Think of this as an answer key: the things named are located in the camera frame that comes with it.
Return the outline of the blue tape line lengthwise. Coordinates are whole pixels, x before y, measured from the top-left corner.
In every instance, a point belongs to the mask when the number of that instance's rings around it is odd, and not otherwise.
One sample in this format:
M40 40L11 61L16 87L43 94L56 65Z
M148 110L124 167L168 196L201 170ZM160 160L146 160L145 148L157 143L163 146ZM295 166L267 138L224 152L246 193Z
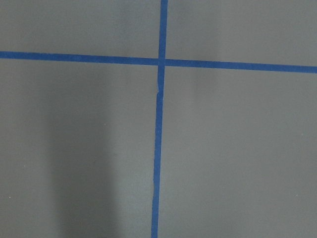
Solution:
M158 73L156 96L156 124L154 147L154 173L153 173L153 199L151 237L157 238L159 231L159 193L160 193L160 169L161 169L161 145L163 129L163 100L166 61L166 31L167 31L168 1L160 2L159 22L159 46L158 46Z

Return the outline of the blue tape line crosswise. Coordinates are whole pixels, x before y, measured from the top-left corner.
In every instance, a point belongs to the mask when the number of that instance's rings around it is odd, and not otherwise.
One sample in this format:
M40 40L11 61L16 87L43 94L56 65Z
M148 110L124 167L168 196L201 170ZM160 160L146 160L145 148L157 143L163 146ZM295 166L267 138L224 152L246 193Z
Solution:
M277 72L298 72L316 74L316 66L284 65L284 64L263 64L247 62L223 62L223 61L203 61L185 59L153 59L136 57L115 57L115 56L94 56L76 54L51 54L51 53L31 53L1 51L2 59L15 60L47 60L66 62L91 62L91 63L113 63L113 64L133 64L158 66L163 63L165 66L174 67L195 67L195 68L219 68L236 70L257 70L257 71L277 71Z

